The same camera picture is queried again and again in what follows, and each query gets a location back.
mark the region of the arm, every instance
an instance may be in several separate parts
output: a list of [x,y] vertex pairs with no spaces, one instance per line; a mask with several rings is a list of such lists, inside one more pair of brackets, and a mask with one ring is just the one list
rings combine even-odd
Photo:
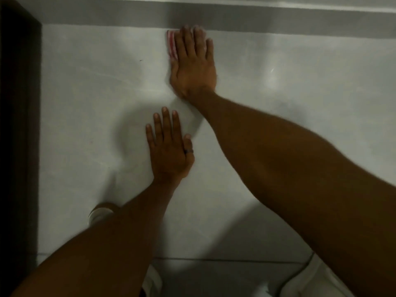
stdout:
[[171,84],[212,126],[252,194],[279,214],[359,296],[387,295],[396,282],[396,188],[294,123],[215,92],[213,42],[176,34]]
[[154,115],[156,141],[146,127],[154,174],[152,184],[117,213],[59,248],[13,293],[26,296],[139,296],[167,205],[194,163],[189,136],[179,117],[163,109],[163,130]]

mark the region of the forearm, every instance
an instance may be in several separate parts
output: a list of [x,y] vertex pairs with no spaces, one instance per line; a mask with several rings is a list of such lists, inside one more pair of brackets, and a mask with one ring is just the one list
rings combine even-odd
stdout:
[[393,186],[294,123],[210,91],[188,100],[208,120],[253,195],[299,232],[355,293],[389,289],[396,248]]
[[174,189],[171,183],[151,184],[58,249],[13,297],[138,296]]

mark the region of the person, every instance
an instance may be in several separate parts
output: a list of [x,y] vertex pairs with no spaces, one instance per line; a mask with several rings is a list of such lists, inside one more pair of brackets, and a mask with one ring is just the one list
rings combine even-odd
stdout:
[[[175,33],[170,83],[213,128],[251,193],[310,245],[356,296],[394,294],[396,188],[348,160],[317,134],[215,93],[213,42],[200,28]],[[194,163],[178,114],[146,127],[152,184],[42,263],[13,293],[139,296],[161,220]]]

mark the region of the sneaker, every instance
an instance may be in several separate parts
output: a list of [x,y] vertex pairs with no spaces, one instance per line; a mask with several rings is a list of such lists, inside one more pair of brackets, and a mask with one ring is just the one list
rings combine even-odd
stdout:
[[280,297],[354,297],[346,285],[314,254],[308,266],[288,281]]
[[[119,209],[117,205],[109,202],[95,206],[88,216],[88,226],[96,224]],[[161,293],[161,289],[161,276],[152,265],[149,265],[139,297],[158,297]]]

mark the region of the hand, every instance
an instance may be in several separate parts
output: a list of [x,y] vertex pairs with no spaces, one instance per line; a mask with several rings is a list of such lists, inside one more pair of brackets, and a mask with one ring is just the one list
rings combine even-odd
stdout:
[[188,99],[189,94],[202,88],[215,90],[216,68],[213,60],[213,41],[206,40],[199,27],[194,28],[194,39],[190,28],[182,28],[175,33],[178,60],[171,57],[170,83],[176,94]]
[[154,139],[150,124],[146,125],[148,146],[150,147],[151,168],[155,182],[171,182],[178,186],[185,178],[194,164],[194,153],[192,150],[191,136],[186,134],[181,137],[179,115],[172,112],[173,131],[169,111],[162,108],[164,125],[158,113],[154,114]]

